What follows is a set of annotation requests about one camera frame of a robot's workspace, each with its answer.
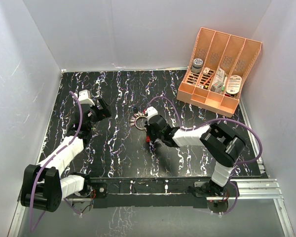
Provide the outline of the bunch of small keys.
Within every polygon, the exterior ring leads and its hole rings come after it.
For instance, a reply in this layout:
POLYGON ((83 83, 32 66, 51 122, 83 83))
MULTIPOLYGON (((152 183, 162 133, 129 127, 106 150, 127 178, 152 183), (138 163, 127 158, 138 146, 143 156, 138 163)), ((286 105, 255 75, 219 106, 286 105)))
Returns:
POLYGON ((141 112, 134 113, 134 115, 130 118, 129 124, 130 126, 135 126, 138 119, 145 119, 145 114, 141 112))

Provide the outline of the silver metal keyring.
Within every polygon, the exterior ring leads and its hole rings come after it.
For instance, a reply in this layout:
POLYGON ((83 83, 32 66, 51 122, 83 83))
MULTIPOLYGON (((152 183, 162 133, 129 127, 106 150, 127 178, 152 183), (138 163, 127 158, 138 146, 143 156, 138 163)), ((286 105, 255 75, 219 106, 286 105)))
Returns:
POLYGON ((140 118, 137 120, 136 122, 136 125, 135 127, 138 129, 138 130, 145 130, 146 127, 145 127, 145 122, 147 121, 147 118, 140 118))

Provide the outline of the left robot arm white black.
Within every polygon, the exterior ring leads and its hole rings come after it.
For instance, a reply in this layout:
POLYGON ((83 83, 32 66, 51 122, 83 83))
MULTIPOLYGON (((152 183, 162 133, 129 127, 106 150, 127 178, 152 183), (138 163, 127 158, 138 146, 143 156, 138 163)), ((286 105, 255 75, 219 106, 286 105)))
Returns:
POLYGON ((25 168, 20 197, 22 206, 54 212, 60 202, 72 194, 78 193, 81 197, 91 194, 88 175, 73 173, 66 178, 61 175, 88 146, 94 124, 110 118, 111 110, 101 97, 92 100, 81 93, 77 99, 78 111, 63 142, 46 159, 25 168))

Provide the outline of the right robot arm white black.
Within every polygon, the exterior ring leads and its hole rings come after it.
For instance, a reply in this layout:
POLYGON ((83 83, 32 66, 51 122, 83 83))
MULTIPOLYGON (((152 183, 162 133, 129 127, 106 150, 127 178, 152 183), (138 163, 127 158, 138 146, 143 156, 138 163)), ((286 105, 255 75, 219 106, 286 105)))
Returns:
POLYGON ((196 193, 221 196, 227 191, 232 170, 246 147, 240 135, 222 121, 188 130, 171 127, 161 115, 148 116, 147 119, 144 127, 150 141, 160 140, 166 146, 175 148, 202 146, 216 160, 210 181, 192 188, 196 193))

